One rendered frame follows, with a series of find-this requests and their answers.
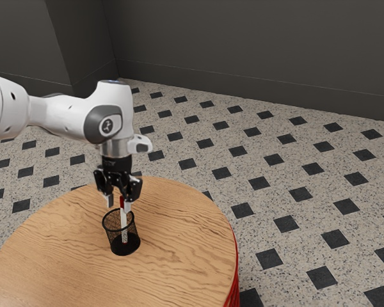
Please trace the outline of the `black mesh pen holder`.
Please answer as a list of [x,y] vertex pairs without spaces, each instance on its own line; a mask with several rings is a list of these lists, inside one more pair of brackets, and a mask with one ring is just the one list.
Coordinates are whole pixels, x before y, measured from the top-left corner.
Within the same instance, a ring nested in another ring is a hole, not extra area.
[[112,253],[118,256],[127,256],[134,253],[141,244],[138,235],[134,214],[126,214],[127,224],[121,224],[121,210],[113,209],[105,214],[102,227],[106,232]]

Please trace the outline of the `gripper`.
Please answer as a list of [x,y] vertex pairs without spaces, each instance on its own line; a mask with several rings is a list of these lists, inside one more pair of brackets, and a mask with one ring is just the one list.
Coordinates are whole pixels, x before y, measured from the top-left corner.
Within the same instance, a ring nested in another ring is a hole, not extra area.
[[107,207],[113,207],[113,186],[117,186],[121,196],[120,208],[123,213],[131,211],[131,205],[140,197],[143,180],[132,174],[132,155],[121,158],[102,156],[102,170],[93,171],[97,190],[106,199]]

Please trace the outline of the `red and white pen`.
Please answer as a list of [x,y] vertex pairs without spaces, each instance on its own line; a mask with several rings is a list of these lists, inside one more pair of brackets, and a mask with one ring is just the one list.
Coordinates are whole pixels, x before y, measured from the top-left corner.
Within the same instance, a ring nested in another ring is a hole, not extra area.
[[125,213],[125,200],[123,196],[120,196],[120,224],[121,224],[121,238],[122,243],[127,244],[128,238],[127,238],[127,214]]

